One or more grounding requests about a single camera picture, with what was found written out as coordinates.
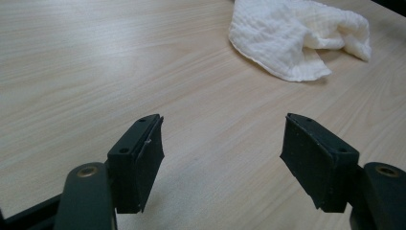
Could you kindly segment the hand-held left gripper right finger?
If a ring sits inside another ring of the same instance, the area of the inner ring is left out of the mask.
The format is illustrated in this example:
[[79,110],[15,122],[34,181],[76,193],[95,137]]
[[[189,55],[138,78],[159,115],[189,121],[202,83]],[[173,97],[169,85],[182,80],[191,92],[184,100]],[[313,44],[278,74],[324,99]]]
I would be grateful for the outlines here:
[[315,120],[288,113],[281,159],[317,208],[345,211],[346,187],[358,167],[358,150]]

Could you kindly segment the white cloth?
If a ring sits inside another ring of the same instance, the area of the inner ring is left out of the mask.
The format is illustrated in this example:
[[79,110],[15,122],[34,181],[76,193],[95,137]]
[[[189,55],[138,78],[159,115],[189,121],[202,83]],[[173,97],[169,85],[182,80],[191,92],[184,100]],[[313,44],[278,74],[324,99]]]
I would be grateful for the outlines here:
[[246,58],[284,81],[315,81],[331,71],[319,50],[372,56],[366,18],[313,0],[235,0],[229,40]]

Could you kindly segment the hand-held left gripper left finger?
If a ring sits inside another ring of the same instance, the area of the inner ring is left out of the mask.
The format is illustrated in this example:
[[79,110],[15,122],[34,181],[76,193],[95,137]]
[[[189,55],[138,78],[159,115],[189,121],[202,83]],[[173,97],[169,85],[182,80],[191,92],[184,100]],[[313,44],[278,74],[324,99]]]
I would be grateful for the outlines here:
[[118,214],[137,214],[145,210],[165,157],[163,121],[159,114],[137,120],[107,153],[113,203]]

